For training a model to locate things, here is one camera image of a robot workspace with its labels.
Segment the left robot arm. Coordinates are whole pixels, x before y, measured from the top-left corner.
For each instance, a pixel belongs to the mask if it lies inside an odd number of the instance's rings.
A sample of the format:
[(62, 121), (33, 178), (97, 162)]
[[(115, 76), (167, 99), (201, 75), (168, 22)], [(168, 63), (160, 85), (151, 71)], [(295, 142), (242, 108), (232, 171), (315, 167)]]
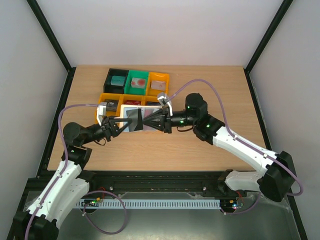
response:
[(87, 195), (114, 193), (95, 188), (95, 175), (84, 169), (92, 153), (84, 145), (102, 139), (111, 141), (131, 123), (130, 118), (105, 117), (101, 123), (83, 127), (68, 123), (60, 130), (64, 153), (61, 162), (41, 194), (25, 211), (17, 211), (12, 220), (18, 240), (55, 240), (76, 204)]

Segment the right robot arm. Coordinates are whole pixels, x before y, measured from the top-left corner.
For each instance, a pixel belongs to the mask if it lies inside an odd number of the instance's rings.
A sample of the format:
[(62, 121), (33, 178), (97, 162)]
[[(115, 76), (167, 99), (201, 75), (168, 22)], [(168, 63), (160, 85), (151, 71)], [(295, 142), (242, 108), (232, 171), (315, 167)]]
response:
[(173, 127), (190, 126), (198, 139), (232, 153), (254, 169), (228, 170), (218, 183), (222, 195), (229, 196), (237, 190), (254, 191), (274, 202), (282, 201), (296, 180), (289, 153), (276, 153), (237, 135), (225, 122), (208, 113), (208, 104), (199, 93), (187, 95), (181, 111), (173, 111), (167, 98), (159, 95), (162, 108), (145, 117), (144, 125), (168, 134)]

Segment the black card stack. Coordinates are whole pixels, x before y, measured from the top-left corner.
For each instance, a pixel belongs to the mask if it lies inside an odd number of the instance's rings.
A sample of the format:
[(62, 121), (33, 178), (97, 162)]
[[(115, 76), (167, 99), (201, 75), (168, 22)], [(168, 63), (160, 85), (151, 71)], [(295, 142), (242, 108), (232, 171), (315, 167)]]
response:
[(107, 112), (116, 112), (118, 109), (119, 100), (117, 99), (105, 99), (106, 111)]

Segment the blue card stack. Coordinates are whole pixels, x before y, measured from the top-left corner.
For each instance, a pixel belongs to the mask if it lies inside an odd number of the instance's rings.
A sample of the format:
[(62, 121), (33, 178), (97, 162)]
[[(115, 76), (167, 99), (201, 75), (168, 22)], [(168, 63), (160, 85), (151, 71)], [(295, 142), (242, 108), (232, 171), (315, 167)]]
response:
[(159, 102), (153, 102), (153, 101), (148, 101), (146, 103), (147, 106), (160, 106), (161, 104)]

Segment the white pink card stack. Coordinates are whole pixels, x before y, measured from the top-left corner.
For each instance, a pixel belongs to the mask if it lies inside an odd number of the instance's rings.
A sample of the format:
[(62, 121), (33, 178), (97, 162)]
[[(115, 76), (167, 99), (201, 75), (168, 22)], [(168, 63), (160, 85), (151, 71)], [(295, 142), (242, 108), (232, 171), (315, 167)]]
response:
[(153, 80), (151, 82), (151, 89), (158, 90), (158, 91), (165, 91), (166, 82), (165, 81)]

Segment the teal card stack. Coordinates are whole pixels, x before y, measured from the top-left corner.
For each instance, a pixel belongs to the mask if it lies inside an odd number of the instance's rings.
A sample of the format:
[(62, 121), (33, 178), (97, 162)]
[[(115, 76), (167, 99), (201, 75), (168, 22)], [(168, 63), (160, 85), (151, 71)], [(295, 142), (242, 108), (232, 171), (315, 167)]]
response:
[(125, 76), (114, 75), (114, 76), (112, 76), (112, 78), (110, 80), (110, 84), (112, 86), (121, 87), (121, 86), (123, 86), (125, 84), (125, 80), (126, 80)]

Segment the white red card stack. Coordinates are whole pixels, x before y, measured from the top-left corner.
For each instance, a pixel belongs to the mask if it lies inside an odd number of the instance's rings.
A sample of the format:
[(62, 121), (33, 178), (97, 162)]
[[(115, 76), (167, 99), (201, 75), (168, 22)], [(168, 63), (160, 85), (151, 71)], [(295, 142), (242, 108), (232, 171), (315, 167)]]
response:
[(132, 88), (144, 89), (146, 86), (147, 80), (144, 78), (133, 77), (131, 79), (130, 85)]

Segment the yellow bin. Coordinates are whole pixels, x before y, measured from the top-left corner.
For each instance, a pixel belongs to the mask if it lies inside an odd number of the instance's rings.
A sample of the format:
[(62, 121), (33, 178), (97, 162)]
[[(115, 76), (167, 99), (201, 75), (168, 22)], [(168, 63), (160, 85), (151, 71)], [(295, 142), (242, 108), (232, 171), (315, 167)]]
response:
[(159, 100), (157, 99), (156, 96), (145, 95), (145, 96), (143, 96), (143, 98), (142, 98), (141, 105), (142, 105), (142, 106), (148, 106), (148, 105), (146, 105), (147, 102), (159, 102)]
[[(98, 104), (104, 102), (105, 99), (119, 100), (120, 96), (121, 96), (121, 94), (116, 94), (116, 93), (102, 93), (99, 97)], [(105, 117), (110, 117), (110, 116), (119, 117), (120, 112), (121, 112), (121, 105), (118, 104), (117, 111), (116, 112), (107, 111)]]
[(134, 95), (134, 94), (122, 94), (119, 98), (119, 105), (125, 105), (127, 100), (141, 101), (140, 106), (142, 106), (143, 95)]
[(168, 73), (149, 72), (145, 95), (156, 97), (160, 93), (168, 94), (169, 83)]

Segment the yellow bin front middle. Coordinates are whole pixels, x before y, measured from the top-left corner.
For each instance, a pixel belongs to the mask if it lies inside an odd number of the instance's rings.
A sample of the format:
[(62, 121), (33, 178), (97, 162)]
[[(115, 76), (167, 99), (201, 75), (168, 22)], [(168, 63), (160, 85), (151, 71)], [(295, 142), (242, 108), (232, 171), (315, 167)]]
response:
[(119, 105), (125, 105), (127, 100), (141, 101), (140, 106), (142, 106), (143, 95), (134, 95), (134, 94), (122, 94), (119, 98)]

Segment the yellow bin front left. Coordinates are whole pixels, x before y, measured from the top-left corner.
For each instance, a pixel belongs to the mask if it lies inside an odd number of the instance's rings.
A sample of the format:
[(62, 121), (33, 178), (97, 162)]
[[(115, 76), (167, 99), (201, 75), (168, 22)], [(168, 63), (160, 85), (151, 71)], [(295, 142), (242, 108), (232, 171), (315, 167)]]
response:
[[(104, 102), (105, 99), (119, 100), (120, 96), (121, 96), (121, 94), (116, 94), (116, 93), (102, 93), (99, 97), (98, 104)], [(116, 112), (107, 111), (105, 117), (110, 117), (110, 116), (119, 117), (120, 112), (121, 112), (121, 105), (118, 104), (117, 111)]]

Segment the green storage bin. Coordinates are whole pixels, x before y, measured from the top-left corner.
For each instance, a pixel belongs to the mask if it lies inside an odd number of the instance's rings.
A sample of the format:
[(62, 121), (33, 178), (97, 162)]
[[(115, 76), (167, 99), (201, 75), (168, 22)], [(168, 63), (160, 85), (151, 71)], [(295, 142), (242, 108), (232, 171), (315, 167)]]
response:
[(124, 93), (128, 95), (145, 95), (148, 78), (149, 72), (147, 71), (129, 70)]

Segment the black frame post left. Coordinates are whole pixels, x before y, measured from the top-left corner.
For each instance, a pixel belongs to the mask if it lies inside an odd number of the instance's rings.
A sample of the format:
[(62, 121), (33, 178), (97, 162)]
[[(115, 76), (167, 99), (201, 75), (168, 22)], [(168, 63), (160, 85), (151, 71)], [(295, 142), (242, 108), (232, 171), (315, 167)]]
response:
[(74, 67), (71, 66), (69, 60), (63, 48), (61, 47), (54, 31), (52, 30), (45, 14), (43, 13), (39, 3), (37, 0), (26, 0), (30, 9), (32, 10), (34, 16), (36, 17), (38, 23), (40, 24), (42, 30), (44, 31), (47, 39), (49, 40), (51, 46), (53, 47), (54, 51), (56, 52), (59, 60), (61, 61), (63, 67), (68, 73), (73, 73), (75, 71)]

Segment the black frame post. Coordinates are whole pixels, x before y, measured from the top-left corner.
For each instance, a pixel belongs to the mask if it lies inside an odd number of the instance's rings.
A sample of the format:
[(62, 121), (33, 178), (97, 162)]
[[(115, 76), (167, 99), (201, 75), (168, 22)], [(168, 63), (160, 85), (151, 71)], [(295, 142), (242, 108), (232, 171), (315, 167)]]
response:
[(289, 10), (290, 6), (292, 5), (293, 0), (283, 0), (275, 13), (272, 21), (270, 22), (268, 28), (266, 29), (262, 39), (260, 40), (257, 48), (255, 49), (252, 57), (250, 58), (247, 66), (244, 69), (245, 75), (249, 75), (253, 68), (255, 67), (256, 63), (258, 62), (260, 56), (262, 55), (263, 51), (265, 50), (267, 44), (271, 40), (273, 34), (277, 30), (278, 26), (280, 25), (281, 21), (283, 20), (284, 16), (286, 15), (287, 11)]
[(59, 60), (61, 61), (63, 67), (68, 73), (73, 73), (75, 71), (74, 67), (71, 66), (69, 60), (63, 48), (61, 47), (54, 31), (52, 30), (45, 14), (43, 13), (39, 3), (37, 0), (26, 0), (30, 9), (32, 10), (34, 16), (36, 17), (38, 23), (40, 24), (42, 30), (44, 31), (47, 39), (49, 40), (51, 46), (53, 47), (54, 51), (56, 52)]

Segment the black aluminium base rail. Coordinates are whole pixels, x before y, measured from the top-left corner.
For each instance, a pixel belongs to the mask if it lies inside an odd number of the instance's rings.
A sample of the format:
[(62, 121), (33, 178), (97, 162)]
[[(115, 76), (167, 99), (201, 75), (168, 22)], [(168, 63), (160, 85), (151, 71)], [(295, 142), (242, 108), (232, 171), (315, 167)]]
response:
[(231, 190), (224, 180), (231, 171), (85, 171), (89, 189), (124, 193), (199, 193), (205, 197), (236, 197), (249, 189)]

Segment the black frame post right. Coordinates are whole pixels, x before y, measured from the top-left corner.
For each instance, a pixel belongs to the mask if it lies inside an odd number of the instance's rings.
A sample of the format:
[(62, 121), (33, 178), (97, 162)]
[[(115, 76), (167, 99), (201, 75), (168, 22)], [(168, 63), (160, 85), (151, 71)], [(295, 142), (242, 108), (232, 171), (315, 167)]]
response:
[(260, 56), (262, 55), (263, 51), (265, 50), (267, 44), (271, 40), (273, 34), (277, 30), (278, 26), (280, 25), (281, 21), (283, 20), (284, 16), (286, 15), (287, 11), (289, 10), (290, 6), (292, 5), (293, 0), (283, 0), (275, 13), (272, 21), (270, 22), (268, 28), (266, 29), (262, 39), (260, 40), (257, 48), (255, 49), (252, 57), (250, 58), (247, 66), (244, 69), (245, 75), (249, 75), (253, 68), (255, 67), (256, 63), (258, 62)]

